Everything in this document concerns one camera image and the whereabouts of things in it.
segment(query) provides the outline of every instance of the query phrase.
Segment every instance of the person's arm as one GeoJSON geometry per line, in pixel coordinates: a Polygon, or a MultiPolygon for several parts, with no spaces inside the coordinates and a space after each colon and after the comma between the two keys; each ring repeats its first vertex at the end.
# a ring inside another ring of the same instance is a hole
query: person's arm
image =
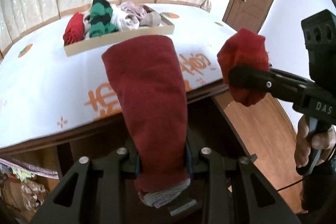
{"type": "Polygon", "coordinates": [[[302,208],[314,212],[323,206],[336,182],[336,154],[334,153],[336,134],[332,126],[329,131],[315,135],[312,141],[308,142],[306,139],[308,130],[305,116],[302,116],[298,124],[294,158],[297,167],[306,166],[311,148],[323,150],[311,175],[303,178],[302,208]]]}

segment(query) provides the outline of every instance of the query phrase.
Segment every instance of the red sock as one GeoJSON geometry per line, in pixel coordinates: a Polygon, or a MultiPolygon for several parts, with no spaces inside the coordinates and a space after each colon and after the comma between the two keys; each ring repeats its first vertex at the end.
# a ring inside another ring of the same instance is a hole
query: red sock
{"type": "Polygon", "coordinates": [[[84,35],[84,23],[83,15],[80,13],[75,13],[70,19],[64,35],[64,45],[70,45],[83,40],[84,35]]]}
{"type": "Polygon", "coordinates": [[[231,95],[236,102],[250,106],[265,97],[265,92],[246,90],[231,85],[228,78],[229,71],[237,65],[269,71],[265,37],[246,29],[240,29],[226,41],[217,54],[217,58],[222,70],[223,81],[229,85],[231,95]]]}
{"type": "Polygon", "coordinates": [[[188,114],[173,42],[160,35],[136,37],[110,47],[102,59],[139,152],[142,174],[135,186],[140,197],[178,185],[188,178],[188,114]]]}

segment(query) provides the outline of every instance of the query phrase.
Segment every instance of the screw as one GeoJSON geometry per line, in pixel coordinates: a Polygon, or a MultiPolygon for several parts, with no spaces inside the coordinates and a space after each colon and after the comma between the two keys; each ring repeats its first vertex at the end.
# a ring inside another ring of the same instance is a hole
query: screw
{"type": "Polygon", "coordinates": [[[89,162],[89,158],[88,157],[81,157],[80,159],[79,159],[79,163],[80,164],[87,164],[89,162]]]}
{"type": "Polygon", "coordinates": [[[241,164],[248,164],[250,162],[250,159],[248,157],[241,157],[239,158],[239,162],[241,164]]]}
{"type": "Polygon", "coordinates": [[[117,154],[118,155],[125,155],[127,153],[127,149],[125,147],[118,148],[117,154]]]}
{"type": "Polygon", "coordinates": [[[211,154],[211,149],[209,147],[203,147],[201,149],[201,152],[202,152],[203,155],[209,155],[209,154],[211,154]]]}

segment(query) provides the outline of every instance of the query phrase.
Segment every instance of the shallow beige tray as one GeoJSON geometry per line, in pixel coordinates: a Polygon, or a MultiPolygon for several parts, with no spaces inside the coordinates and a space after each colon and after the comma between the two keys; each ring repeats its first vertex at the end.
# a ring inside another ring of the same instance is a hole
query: shallow beige tray
{"type": "Polygon", "coordinates": [[[175,29],[174,24],[171,23],[163,15],[161,15],[161,24],[162,26],[140,28],[137,30],[119,31],[119,32],[109,33],[101,37],[94,37],[94,38],[82,40],[77,43],[64,46],[64,50],[67,56],[72,56],[80,52],[92,50],[94,48],[117,44],[119,42],[125,41],[127,39],[131,39],[134,37],[140,37],[143,35],[154,35],[154,34],[164,35],[164,34],[174,33],[174,29],[175,29]]]}

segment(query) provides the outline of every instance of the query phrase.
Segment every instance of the white tablecloth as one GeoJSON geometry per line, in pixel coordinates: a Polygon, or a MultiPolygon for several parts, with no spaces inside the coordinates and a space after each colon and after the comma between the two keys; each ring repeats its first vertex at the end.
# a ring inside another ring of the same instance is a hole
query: white tablecloth
{"type": "MultiPolygon", "coordinates": [[[[179,16],[170,18],[175,32],[168,36],[174,42],[186,90],[220,79],[216,55],[235,31],[223,22],[224,26],[216,24],[212,15],[199,8],[149,6],[179,16]]],[[[62,36],[70,18],[25,36],[0,64],[0,148],[66,131],[121,111],[101,60],[110,46],[66,56],[62,36]],[[28,45],[30,49],[22,51],[28,45]]]]}

